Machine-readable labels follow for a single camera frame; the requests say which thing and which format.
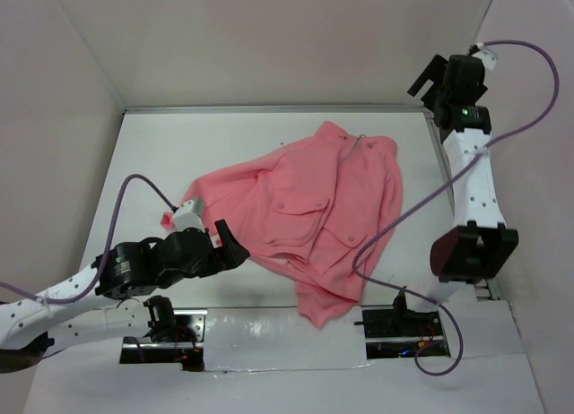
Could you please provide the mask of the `pink zip jacket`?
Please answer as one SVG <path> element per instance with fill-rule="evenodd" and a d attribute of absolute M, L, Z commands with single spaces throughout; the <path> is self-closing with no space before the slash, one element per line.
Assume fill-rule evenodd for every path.
<path fill-rule="evenodd" d="M 203 223 L 225 220 L 252 260 L 295 283 L 298 312 L 314 326 L 362 296 L 400 216 L 396 142 L 354 136 L 325 121 L 316 132 L 254 160 L 194 180 Z"/>

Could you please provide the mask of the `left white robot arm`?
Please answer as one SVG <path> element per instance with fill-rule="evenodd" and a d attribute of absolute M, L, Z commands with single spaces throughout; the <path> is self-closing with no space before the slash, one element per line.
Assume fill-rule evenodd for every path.
<path fill-rule="evenodd" d="M 249 251 L 227 223 L 188 228 L 165 238 L 123 242 L 44 292 L 1 305 L 1 371 L 19 372 L 68 348 L 112 338 L 197 343 L 178 323 L 169 298 L 159 295 L 182 280 L 206 278 L 241 266 Z"/>

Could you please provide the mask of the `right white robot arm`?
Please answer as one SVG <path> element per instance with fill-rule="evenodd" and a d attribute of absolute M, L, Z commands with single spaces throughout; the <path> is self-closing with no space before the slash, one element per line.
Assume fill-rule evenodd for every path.
<path fill-rule="evenodd" d="M 435 55 L 408 90 L 422 94 L 439 129 L 453 185 L 454 221 L 451 229 L 430 248 L 431 275 L 405 292 L 405 303 L 391 315 L 391 324 L 402 335 L 422 325 L 422 313 L 439 309 L 467 285 L 493 279 L 518 244 L 500 211 L 491 157 L 489 110 L 478 105 L 486 92 L 483 61 L 466 55 Z"/>

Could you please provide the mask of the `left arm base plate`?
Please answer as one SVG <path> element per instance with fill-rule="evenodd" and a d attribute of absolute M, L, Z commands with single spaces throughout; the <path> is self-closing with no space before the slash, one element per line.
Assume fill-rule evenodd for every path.
<path fill-rule="evenodd" d="M 149 336 L 125 337 L 122 365 L 176 364 L 189 372 L 204 371 L 206 309 L 176 309 L 175 325 L 149 331 Z"/>

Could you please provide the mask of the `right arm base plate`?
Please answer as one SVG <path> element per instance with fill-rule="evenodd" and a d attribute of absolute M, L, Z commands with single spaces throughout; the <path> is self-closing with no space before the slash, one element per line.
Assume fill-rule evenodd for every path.
<path fill-rule="evenodd" d="M 419 348 L 428 345 L 422 357 L 449 355 L 438 312 L 367 308 L 353 324 L 364 331 L 367 359 L 413 358 Z"/>

